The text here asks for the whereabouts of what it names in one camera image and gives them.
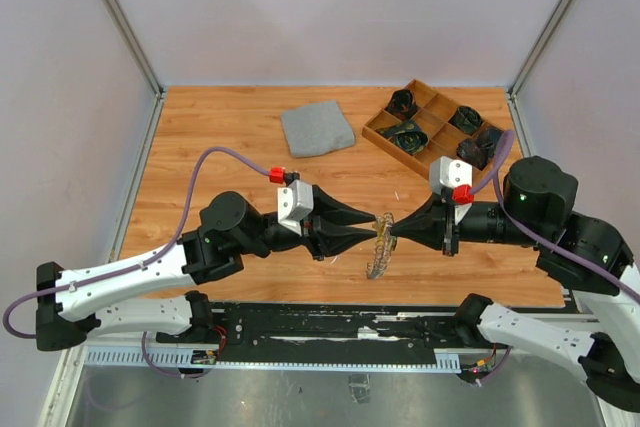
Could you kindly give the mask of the folded grey cloth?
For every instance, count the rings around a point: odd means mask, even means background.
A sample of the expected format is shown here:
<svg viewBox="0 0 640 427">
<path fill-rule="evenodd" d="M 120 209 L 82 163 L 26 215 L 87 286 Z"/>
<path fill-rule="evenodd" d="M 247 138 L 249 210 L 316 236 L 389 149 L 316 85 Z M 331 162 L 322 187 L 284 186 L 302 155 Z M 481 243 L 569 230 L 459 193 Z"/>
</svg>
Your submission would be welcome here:
<svg viewBox="0 0 640 427">
<path fill-rule="evenodd" d="M 335 100 L 310 103 L 280 116 L 294 158 L 311 158 L 353 147 L 354 130 Z"/>
</svg>

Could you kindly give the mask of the rolled dark tie top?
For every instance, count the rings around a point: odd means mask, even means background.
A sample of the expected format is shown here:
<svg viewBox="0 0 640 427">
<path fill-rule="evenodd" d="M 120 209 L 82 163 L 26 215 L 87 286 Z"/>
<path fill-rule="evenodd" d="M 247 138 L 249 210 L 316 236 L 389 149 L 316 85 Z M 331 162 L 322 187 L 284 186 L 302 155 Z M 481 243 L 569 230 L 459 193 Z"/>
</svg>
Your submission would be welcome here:
<svg viewBox="0 0 640 427">
<path fill-rule="evenodd" d="M 418 111 L 413 92 L 410 89 L 396 90 L 385 107 L 385 111 L 401 121 L 411 119 Z"/>
</svg>

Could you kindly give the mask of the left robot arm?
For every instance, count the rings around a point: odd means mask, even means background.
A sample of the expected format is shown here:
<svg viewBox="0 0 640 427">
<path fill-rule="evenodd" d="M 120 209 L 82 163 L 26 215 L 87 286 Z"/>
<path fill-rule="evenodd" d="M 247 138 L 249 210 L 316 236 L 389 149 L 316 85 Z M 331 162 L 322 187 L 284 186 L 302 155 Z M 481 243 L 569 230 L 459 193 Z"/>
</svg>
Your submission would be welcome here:
<svg viewBox="0 0 640 427">
<path fill-rule="evenodd" d="M 36 346 L 61 351 L 90 337 L 123 332 L 186 336 L 200 343 L 214 318 L 198 285 L 244 268 L 246 256 L 305 248 L 316 261 L 375 237 L 374 215 L 320 187 L 296 180 L 277 191 L 277 209 L 261 213 L 241 194 L 217 195 L 197 229 L 135 257 L 70 270 L 50 261 L 36 269 Z"/>
</svg>

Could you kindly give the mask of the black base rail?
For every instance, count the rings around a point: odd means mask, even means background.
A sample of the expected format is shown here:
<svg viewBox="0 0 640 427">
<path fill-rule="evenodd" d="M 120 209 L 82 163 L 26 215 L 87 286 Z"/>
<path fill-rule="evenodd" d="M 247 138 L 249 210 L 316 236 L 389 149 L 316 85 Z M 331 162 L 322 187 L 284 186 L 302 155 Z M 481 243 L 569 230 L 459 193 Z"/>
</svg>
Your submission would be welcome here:
<svg viewBox="0 0 640 427">
<path fill-rule="evenodd" d="M 223 362 L 267 365 L 420 366 L 446 348 L 493 345 L 456 325 L 452 307 L 211 302 L 211 327 L 151 338 L 213 345 L 226 335 Z"/>
</svg>

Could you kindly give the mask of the rolled dark tie centre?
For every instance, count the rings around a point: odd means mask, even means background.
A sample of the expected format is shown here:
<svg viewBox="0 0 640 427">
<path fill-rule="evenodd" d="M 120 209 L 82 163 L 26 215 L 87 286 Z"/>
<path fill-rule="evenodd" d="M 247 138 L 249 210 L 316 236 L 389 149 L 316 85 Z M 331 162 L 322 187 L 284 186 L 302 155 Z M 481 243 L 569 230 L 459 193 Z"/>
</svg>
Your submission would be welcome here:
<svg viewBox="0 0 640 427">
<path fill-rule="evenodd" d="M 429 143 L 428 135 L 414 120 L 405 120 L 394 126 L 379 128 L 376 132 L 411 156 L 424 150 Z"/>
</svg>

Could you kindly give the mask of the wooden compartment tray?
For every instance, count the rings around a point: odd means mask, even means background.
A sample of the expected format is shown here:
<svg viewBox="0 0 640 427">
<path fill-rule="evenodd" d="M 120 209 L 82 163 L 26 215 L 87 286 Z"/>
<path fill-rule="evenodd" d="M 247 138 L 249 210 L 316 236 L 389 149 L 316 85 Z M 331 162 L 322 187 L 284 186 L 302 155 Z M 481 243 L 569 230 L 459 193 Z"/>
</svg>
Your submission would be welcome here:
<svg viewBox="0 0 640 427">
<path fill-rule="evenodd" d="M 362 128 L 362 135 L 382 151 L 425 179 L 429 177 L 430 164 L 437 158 L 446 156 L 452 159 L 461 160 L 456 155 L 456 148 L 462 140 L 475 138 L 489 126 L 497 127 L 504 131 L 503 128 L 489 121 L 477 108 L 457 102 L 451 97 L 445 95 L 442 91 L 437 90 L 420 80 L 414 79 L 401 89 L 410 89 L 414 94 L 415 102 L 418 105 L 418 111 L 409 120 L 414 120 L 428 135 L 429 143 L 425 149 L 415 156 L 411 156 L 376 132 L 379 128 L 390 127 L 403 122 L 385 111 L 385 107 L 395 91 L 391 94 L 390 98 L 383 103 L 382 108 L 365 123 Z M 483 119 L 482 126 L 472 136 L 464 134 L 449 123 L 450 118 L 460 105 L 472 107 Z M 478 181 L 489 173 L 495 159 L 496 152 L 492 161 L 485 169 L 479 170 L 472 166 L 473 178 Z"/>
</svg>

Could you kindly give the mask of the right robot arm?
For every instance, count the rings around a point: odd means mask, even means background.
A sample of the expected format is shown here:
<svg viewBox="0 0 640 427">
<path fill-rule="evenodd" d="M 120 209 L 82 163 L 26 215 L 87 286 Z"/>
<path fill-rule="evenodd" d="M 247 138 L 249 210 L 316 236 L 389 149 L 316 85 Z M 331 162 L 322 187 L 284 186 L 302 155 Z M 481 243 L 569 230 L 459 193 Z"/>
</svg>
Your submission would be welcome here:
<svg viewBox="0 0 640 427">
<path fill-rule="evenodd" d="M 466 201 L 468 187 L 433 191 L 395 224 L 394 236 L 457 254 L 462 242 L 532 247 L 536 266 L 572 291 L 597 318 L 595 332 L 554 327 L 498 302 L 468 295 L 453 322 L 466 347 L 482 341 L 543 358 L 571 372 L 599 398 L 639 410 L 639 269 L 620 232 L 573 209 L 577 179 L 540 156 L 515 162 L 494 202 Z"/>
</svg>

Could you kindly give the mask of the rolled dark tie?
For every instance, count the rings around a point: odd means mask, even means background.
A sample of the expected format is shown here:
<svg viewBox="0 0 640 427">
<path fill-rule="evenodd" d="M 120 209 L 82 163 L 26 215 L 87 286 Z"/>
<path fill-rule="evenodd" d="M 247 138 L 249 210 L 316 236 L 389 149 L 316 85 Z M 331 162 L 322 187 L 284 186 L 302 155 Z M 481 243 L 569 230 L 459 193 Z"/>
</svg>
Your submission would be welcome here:
<svg viewBox="0 0 640 427">
<path fill-rule="evenodd" d="M 483 170 L 492 161 L 503 133 L 502 129 L 489 126 L 475 138 L 462 140 L 456 148 L 456 155 L 471 166 Z"/>
<path fill-rule="evenodd" d="M 385 111 L 401 121 L 411 119 L 418 111 L 413 92 L 410 89 L 396 90 L 385 107 Z"/>
<path fill-rule="evenodd" d="M 428 135 L 414 120 L 405 120 L 394 126 L 379 128 L 376 132 L 411 156 L 424 150 L 429 143 Z"/>
<path fill-rule="evenodd" d="M 472 107 L 460 105 L 457 107 L 449 123 L 466 135 L 474 135 L 482 126 L 481 115 Z"/>
</svg>

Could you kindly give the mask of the rolled dark tie lower right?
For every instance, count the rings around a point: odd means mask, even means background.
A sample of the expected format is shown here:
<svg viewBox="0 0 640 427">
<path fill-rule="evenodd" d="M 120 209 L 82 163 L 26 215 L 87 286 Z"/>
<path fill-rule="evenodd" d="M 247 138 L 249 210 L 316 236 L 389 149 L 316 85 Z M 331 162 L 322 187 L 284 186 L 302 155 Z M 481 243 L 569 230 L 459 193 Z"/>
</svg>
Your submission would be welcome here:
<svg viewBox="0 0 640 427">
<path fill-rule="evenodd" d="M 471 166 L 483 170 L 492 161 L 503 133 L 502 129 L 489 126 L 475 138 L 462 140 L 456 148 L 456 155 Z"/>
</svg>

